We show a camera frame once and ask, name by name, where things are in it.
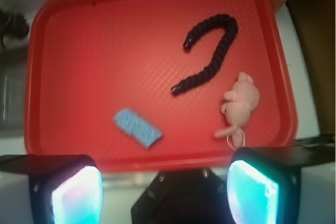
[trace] braided rope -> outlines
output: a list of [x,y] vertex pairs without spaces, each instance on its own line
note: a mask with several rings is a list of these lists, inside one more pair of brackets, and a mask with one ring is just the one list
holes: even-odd
[[178,95],[180,93],[186,92],[192,88],[200,86],[208,81],[217,74],[222,66],[224,57],[229,49],[229,46],[235,39],[238,33],[237,21],[228,16],[227,14],[217,14],[209,19],[205,19],[194,26],[193,29],[188,33],[187,38],[183,44],[185,50],[190,50],[191,47],[208,31],[223,27],[226,29],[224,36],[218,43],[218,46],[212,56],[211,62],[198,74],[187,77],[186,79],[179,82],[179,84],[171,87],[171,92],[173,95]]

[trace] red tray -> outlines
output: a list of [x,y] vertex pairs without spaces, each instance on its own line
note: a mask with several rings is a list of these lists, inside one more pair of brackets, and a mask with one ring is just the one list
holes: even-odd
[[[224,31],[182,44],[198,22],[226,13],[239,33],[219,73],[173,97],[170,87],[210,62]],[[28,56],[25,144],[39,155],[88,154],[104,172],[227,165],[233,151],[214,132],[238,73],[260,104],[247,146],[290,145],[297,115],[269,0],[52,0],[36,16]],[[113,123],[132,108],[164,132],[148,150]]]

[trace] pink plush toy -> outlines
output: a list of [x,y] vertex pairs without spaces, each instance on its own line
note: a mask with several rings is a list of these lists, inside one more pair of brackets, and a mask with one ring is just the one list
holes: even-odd
[[226,116],[230,127],[217,131],[215,137],[226,136],[228,145],[235,150],[245,146],[245,134],[242,127],[247,124],[252,110],[257,107],[260,94],[253,85],[252,77],[241,72],[232,90],[224,93],[224,99],[228,102],[222,105],[221,112]]

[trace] white surface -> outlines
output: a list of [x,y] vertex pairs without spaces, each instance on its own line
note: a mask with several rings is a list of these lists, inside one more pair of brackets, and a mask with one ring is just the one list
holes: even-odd
[[335,222],[335,162],[301,170],[299,224]]
[[146,188],[105,190],[100,223],[132,223],[131,208]]
[[23,136],[0,138],[0,156],[26,153]]
[[320,129],[306,64],[291,16],[285,5],[277,12],[276,20],[298,111],[297,139],[318,136]]

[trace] blue sponge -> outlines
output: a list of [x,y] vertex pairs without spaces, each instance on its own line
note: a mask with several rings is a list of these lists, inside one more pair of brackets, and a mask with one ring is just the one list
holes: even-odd
[[120,129],[135,137],[146,148],[163,136],[161,131],[130,109],[121,110],[113,119]]

